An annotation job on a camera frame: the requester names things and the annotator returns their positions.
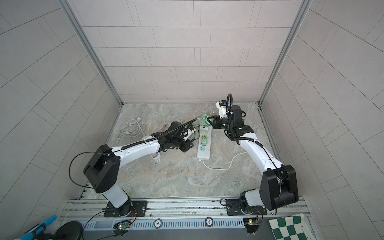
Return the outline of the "pink charger with cable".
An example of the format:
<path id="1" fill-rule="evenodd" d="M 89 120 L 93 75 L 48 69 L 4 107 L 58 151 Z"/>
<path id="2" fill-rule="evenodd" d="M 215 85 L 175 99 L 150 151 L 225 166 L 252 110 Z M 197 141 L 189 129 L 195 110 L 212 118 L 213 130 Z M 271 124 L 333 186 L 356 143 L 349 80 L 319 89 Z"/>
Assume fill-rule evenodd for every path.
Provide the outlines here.
<path id="1" fill-rule="evenodd" d="M 170 127 L 169 124 L 165 124 L 162 126 L 162 128 L 159 130 L 160 132 L 165 132 Z"/>

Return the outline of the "long multicolour power strip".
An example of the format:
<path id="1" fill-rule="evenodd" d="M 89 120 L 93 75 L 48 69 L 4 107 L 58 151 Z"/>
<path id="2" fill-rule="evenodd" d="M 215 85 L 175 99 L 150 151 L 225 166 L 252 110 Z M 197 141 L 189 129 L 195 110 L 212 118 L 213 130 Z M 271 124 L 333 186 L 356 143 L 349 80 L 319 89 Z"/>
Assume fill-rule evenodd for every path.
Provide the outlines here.
<path id="1" fill-rule="evenodd" d="M 197 158 L 200 161 L 209 160 L 211 153 L 212 126 L 202 125 L 199 128 L 200 137 Z"/>

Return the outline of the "green charger with cable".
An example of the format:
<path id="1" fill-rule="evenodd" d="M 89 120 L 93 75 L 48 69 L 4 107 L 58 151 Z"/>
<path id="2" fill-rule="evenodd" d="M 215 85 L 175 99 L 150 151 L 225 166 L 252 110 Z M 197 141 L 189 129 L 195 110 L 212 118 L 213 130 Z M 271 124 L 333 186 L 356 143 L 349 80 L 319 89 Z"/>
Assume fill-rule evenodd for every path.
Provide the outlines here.
<path id="1" fill-rule="evenodd" d="M 206 146 L 206 145 L 207 145 L 207 142 L 208 142 L 208 137 L 207 137 L 207 135 L 203 135 L 203 136 L 201 137 L 201 144 L 202 144 L 202 146 Z"/>

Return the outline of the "small blue-socket power strip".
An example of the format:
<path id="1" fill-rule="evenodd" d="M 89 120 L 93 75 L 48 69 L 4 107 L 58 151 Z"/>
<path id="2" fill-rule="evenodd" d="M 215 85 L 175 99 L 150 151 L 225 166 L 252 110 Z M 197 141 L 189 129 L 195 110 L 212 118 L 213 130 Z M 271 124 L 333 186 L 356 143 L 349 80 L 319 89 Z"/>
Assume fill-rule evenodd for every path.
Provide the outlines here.
<path id="1" fill-rule="evenodd" d="M 154 153 L 154 154 L 151 154 L 151 158 L 152 158 L 154 161 L 159 162 L 160 159 L 161 159 L 161 155 L 160 155 L 160 153 Z"/>

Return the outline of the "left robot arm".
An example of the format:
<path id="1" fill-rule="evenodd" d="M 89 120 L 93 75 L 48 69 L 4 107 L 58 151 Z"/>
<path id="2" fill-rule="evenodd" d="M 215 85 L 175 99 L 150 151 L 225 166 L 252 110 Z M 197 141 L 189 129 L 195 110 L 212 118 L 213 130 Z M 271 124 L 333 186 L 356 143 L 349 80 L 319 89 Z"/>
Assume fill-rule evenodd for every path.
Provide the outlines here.
<path id="1" fill-rule="evenodd" d="M 120 147 L 104 144 L 89 153 L 92 157 L 85 165 L 83 174 L 89 183 L 88 188 L 107 199 L 106 217 L 136 215 L 133 201 L 118 183 L 123 168 L 152 154 L 168 150 L 187 152 L 194 146 L 197 134 L 195 121 L 172 122 L 166 130 L 153 133 L 140 141 Z"/>

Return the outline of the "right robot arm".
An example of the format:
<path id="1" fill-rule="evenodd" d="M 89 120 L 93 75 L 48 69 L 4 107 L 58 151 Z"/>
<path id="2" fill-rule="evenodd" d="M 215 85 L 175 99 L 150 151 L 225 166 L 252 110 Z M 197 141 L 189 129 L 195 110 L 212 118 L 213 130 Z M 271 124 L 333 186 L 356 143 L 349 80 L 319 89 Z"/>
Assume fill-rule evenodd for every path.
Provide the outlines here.
<path id="1" fill-rule="evenodd" d="M 258 140 L 254 130 L 244 124 L 246 113 L 240 106 L 217 102 L 219 114 L 208 117 L 211 126 L 225 130 L 230 141 L 242 147 L 261 171 L 262 180 L 258 189 L 241 193 L 240 209 L 246 215 L 254 214 L 259 207 L 267 210 L 296 203 L 299 200 L 296 171 L 275 158 Z"/>

